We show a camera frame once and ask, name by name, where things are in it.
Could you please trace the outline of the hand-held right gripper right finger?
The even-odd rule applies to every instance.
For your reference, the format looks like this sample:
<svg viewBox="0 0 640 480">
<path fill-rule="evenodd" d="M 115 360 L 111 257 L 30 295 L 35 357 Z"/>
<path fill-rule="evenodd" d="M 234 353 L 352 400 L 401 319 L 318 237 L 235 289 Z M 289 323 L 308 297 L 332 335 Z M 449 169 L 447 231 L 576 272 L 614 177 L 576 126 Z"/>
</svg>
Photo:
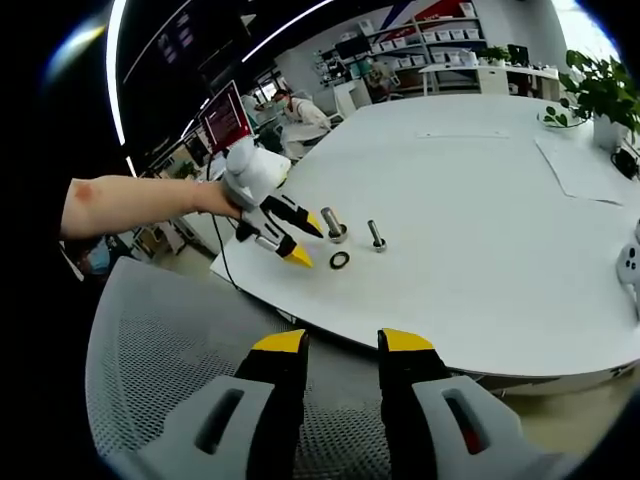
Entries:
<svg viewBox="0 0 640 480">
<path fill-rule="evenodd" d="M 570 456 L 525 439 L 519 416 L 453 375 L 425 338 L 378 332 L 381 418 L 395 479 L 563 479 Z"/>
</svg>

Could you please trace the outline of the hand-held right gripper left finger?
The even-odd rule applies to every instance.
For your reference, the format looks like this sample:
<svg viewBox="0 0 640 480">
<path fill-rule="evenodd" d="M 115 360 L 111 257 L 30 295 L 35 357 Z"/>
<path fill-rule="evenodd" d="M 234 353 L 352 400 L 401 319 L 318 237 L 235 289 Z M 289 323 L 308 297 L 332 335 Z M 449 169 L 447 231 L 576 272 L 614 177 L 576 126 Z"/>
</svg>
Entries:
<svg viewBox="0 0 640 480">
<path fill-rule="evenodd" d="M 138 454 L 153 479 L 289 479 L 304 417 L 309 336 L 259 340 L 232 376 L 221 375 L 167 416 Z"/>
</svg>

